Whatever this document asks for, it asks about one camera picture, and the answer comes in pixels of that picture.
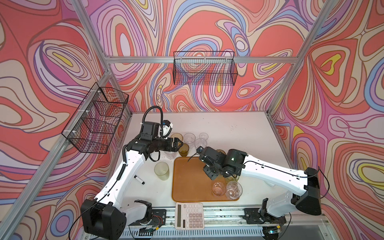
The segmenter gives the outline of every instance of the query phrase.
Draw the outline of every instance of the colorful swirl pattern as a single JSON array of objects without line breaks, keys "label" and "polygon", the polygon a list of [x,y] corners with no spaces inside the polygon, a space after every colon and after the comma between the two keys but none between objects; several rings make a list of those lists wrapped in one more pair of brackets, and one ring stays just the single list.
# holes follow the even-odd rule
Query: colorful swirl pattern
[{"label": "colorful swirl pattern", "polygon": [[[0,2],[0,221],[102,74],[70,0]],[[83,200],[103,185],[127,120],[105,155],[66,150],[12,238],[67,238]]]},{"label": "colorful swirl pattern", "polygon": [[[111,0],[89,2],[86,9],[110,56],[225,50],[236,56],[295,56],[320,8],[314,0]],[[133,112],[155,104],[164,111],[264,111],[288,69],[284,64],[238,64],[234,87],[189,87],[173,86],[172,64],[111,67],[132,96]]]},{"label": "colorful swirl pattern", "polygon": [[273,112],[294,165],[328,178],[323,212],[345,240],[384,239],[383,10],[339,1]]}]

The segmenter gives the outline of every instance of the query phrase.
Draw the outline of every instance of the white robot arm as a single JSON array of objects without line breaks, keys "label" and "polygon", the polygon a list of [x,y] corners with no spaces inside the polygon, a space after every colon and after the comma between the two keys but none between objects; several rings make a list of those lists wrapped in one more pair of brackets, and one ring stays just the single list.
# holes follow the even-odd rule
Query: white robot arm
[{"label": "white robot arm", "polygon": [[262,179],[278,185],[288,191],[274,199],[264,199],[260,210],[260,223],[270,222],[286,213],[300,210],[310,215],[321,214],[320,187],[318,170],[289,169],[274,165],[246,152],[236,149],[228,150],[225,155],[211,147],[198,148],[199,159],[205,163],[206,175],[214,180],[219,174],[224,177],[242,175]]},{"label": "white robot arm", "polygon": [[[123,161],[109,182],[94,200],[87,199],[83,202],[81,212],[85,232],[117,240],[126,225],[135,221],[146,224],[152,219],[152,205],[143,200],[136,200],[124,212],[120,211],[124,192],[147,158],[155,161],[150,157],[150,153],[159,150],[176,152],[182,146],[182,142],[178,138],[167,138],[172,125],[167,120],[163,121],[162,117],[158,137],[160,124],[145,122],[146,113],[139,135],[122,148]],[[316,169],[307,168],[305,171],[288,169],[264,162],[236,149],[230,149],[228,154],[223,154],[210,147],[199,147],[196,154],[199,154],[199,159],[205,163],[203,171],[212,180],[219,174],[224,177],[250,176],[288,190],[274,199],[264,199],[257,220],[252,220],[254,223],[273,222],[295,210],[311,215],[321,214]]]}]

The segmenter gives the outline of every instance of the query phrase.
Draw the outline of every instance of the white marker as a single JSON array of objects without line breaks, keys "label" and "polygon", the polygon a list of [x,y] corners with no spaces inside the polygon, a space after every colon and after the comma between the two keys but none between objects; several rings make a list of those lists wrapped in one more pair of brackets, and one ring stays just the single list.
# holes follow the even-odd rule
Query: white marker
[{"label": "white marker", "polygon": [[144,182],[143,180],[141,180],[138,176],[135,175],[134,178],[135,178],[137,181],[139,181],[139,183],[141,183],[142,185],[145,184],[145,182]]}]

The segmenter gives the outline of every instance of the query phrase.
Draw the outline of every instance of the black wire basket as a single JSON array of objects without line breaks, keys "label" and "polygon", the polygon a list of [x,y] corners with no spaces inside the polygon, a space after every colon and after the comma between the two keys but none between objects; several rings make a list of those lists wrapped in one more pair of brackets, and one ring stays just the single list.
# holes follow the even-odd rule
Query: black wire basket
[{"label": "black wire basket", "polygon": [[235,85],[237,68],[233,51],[173,52],[175,85]]},{"label": "black wire basket", "polygon": [[70,133],[62,134],[79,152],[106,154],[128,97],[120,90],[99,87]]}]

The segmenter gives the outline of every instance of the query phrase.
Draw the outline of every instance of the white tabletop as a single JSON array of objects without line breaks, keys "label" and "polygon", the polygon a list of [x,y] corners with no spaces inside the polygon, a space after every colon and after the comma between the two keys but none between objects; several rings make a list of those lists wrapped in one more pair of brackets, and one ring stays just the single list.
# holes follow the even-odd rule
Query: white tabletop
[{"label": "white tabletop", "polygon": [[[139,133],[142,117],[143,114],[133,114],[124,144]],[[202,132],[207,133],[208,146],[214,149],[222,149],[225,152],[229,149],[238,149],[261,160],[289,167],[264,112],[164,113],[164,120],[169,120],[173,124],[172,133],[178,132],[184,135],[191,132],[195,134],[196,138]],[[149,113],[146,121],[160,122],[160,114]],[[196,150],[190,144],[188,156],[193,153],[196,153]],[[157,154],[157,152],[152,153],[152,158],[157,159]],[[171,197],[174,159],[168,159],[166,154],[161,151],[160,161],[166,162],[169,166],[168,180],[162,181],[155,175],[154,167],[157,162],[152,162],[148,158],[137,172],[137,176],[145,184],[142,185],[133,179],[126,190],[123,206],[138,199],[151,202],[153,207],[175,206]],[[243,194],[239,200],[203,202],[203,205],[260,205],[264,198],[276,197],[286,191],[279,186],[271,187],[264,181],[252,177],[240,176],[238,182],[243,187]]]}]

